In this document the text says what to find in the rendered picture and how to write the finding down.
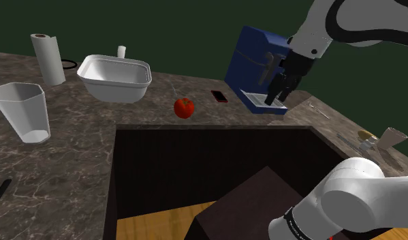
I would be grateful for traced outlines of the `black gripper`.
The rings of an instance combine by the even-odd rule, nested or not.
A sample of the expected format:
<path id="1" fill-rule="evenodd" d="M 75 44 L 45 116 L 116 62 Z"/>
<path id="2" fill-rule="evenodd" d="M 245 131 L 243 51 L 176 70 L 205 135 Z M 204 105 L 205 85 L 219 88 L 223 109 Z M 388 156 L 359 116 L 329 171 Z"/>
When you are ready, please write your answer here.
<path id="1" fill-rule="evenodd" d="M 276 96 L 280 102 L 284 102 L 288 95 L 300 84 L 302 77 L 306 76 L 314 64 L 314 59 L 289 51 L 282 64 L 282 74 L 276 74 L 268 86 L 268 93 L 264 103 L 270 106 Z"/>

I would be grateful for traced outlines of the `silver fork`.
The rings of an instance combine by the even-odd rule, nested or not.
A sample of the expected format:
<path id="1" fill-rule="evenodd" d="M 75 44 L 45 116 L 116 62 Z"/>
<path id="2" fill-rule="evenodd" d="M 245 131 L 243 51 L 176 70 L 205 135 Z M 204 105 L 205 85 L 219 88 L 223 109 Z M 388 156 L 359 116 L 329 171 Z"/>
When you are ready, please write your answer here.
<path id="1" fill-rule="evenodd" d="M 323 113 L 320 109 L 318 109 L 316 106 L 312 105 L 311 102 L 307 102 L 308 106 L 311 107 L 313 110 L 315 110 L 316 112 L 318 112 L 319 114 L 321 114 L 322 116 L 324 116 L 327 119 L 330 119 L 330 117 L 328 115 L 326 115 L 325 113 Z"/>

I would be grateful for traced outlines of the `blue coffee machine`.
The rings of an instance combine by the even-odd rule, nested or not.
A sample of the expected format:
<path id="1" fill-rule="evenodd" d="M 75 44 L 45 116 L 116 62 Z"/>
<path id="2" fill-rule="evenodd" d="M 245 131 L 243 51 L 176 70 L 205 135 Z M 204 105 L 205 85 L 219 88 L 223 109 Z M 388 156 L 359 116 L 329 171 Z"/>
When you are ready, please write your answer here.
<path id="1" fill-rule="evenodd" d="M 289 53 L 287 38 L 250 26 L 240 32 L 224 81 L 253 114 L 284 115 L 287 107 L 275 99 L 264 103 L 280 62 Z"/>

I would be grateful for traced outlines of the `red-edged black phone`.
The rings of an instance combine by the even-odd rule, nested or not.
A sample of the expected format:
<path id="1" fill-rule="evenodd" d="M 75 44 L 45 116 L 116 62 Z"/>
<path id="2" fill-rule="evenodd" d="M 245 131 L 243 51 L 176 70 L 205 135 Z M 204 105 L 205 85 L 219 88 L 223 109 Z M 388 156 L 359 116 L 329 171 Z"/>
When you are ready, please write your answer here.
<path id="1" fill-rule="evenodd" d="M 212 90 L 211 93 L 218 102 L 228 102 L 227 98 L 222 92 Z"/>

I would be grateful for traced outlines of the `grey table knife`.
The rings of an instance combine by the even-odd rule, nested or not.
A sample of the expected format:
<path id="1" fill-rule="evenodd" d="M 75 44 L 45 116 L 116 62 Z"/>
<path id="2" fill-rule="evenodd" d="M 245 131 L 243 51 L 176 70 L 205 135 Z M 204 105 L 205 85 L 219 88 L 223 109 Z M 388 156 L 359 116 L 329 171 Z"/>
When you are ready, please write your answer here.
<path id="1" fill-rule="evenodd" d="M 340 140 L 342 140 L 346 145 L 351 147 L 354 151 L 358 152 L 360 155 L 364 155 L 361 149 L 359 149 L 358 147 L 353 145 L 351 142 L 349 142 L 346 138 L 344 138 L 340 134 L 336 134 L 336 137 L 339 138 Z"/>

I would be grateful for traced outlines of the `red tomato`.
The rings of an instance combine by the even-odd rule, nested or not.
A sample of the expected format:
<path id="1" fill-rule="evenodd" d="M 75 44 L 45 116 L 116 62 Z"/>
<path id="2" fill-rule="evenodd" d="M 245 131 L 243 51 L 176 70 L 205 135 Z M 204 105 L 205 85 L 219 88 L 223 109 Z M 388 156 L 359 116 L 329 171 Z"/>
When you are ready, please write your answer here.
<path id="1" fill-rule="evenodd" d="M 174 103 L 174 113 L 181 119 L 189 118 L 194 112 L 194 104 L 188 98 L 177 99 Z"/>

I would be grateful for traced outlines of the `dark robot stand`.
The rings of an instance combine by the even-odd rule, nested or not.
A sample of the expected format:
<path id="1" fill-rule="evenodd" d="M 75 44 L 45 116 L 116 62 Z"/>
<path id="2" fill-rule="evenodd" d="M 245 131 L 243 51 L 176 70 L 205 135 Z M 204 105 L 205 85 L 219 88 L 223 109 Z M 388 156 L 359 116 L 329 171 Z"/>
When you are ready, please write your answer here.
<path id="1" fill-rule="evenodd" d="M 194 203 L 213 204 L 197 214 L 184 240 L 269 240 L 268 225 L 299 203 L 329 168 L 268 165 L 208 173 Z"/>

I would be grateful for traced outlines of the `beige cup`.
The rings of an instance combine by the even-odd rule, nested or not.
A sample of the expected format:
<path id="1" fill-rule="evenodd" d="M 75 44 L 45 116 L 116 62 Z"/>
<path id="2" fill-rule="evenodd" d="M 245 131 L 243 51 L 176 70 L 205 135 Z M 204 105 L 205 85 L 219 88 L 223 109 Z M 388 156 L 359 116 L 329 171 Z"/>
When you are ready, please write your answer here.
<path id="1" fill-rule="evenodd" d="M 398 143 L 408 139 L 408 136 L 393 127 L 388 127 L 377 141 L 377 147 L 388 149 Z"/>

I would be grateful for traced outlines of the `white rectangular basin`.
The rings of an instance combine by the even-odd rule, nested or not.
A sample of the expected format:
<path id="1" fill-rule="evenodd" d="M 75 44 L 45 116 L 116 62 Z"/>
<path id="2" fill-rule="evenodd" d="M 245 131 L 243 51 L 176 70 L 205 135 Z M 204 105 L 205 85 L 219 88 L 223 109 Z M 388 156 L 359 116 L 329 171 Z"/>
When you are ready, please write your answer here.
<path id="1" fill-rule="evenodd" d="M 77 75 L 94 98 L 112 103 L 141 100 L 152 81 L 148 63 L 106 55 L 87 56 Z"/>

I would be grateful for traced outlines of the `white paper towel roll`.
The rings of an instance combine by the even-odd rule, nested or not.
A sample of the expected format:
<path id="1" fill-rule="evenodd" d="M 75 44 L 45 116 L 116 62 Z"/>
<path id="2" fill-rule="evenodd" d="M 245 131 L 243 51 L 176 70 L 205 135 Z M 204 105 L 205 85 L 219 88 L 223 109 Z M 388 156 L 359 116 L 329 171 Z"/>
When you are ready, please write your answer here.
<path id="1" fill-rule="evenodd" d="M 31 41 L 46 85 L 53 87 L 64 83 L 65 74 L 57 37 L 33 33 L 31 34 Z"/>

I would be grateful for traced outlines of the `large white cup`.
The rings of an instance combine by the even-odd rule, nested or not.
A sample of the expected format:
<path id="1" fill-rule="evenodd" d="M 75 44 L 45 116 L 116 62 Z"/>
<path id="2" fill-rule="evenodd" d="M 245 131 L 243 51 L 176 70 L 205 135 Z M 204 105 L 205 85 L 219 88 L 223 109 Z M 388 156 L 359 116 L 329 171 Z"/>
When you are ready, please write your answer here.
<path id="1" fill-rule="evenodd" d="M 46 97 L 38 84 L 0 85 L 0 111 L 23 143 L 42 143 L 50 138 Z"/>

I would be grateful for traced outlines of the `yellow-handled kitchen tool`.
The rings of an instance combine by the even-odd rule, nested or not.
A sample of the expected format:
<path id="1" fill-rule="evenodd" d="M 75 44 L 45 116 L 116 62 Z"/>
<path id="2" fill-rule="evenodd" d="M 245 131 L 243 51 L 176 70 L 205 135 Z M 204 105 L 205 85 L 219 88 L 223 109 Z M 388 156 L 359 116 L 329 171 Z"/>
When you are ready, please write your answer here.
<path id="1" fill-rule="evenodd" d="M 362 140 L 359 148 L 363 151 L 370 149 L 378 141 L 378 137 L 366 130 L 358 130 L 358 136 Z"/>

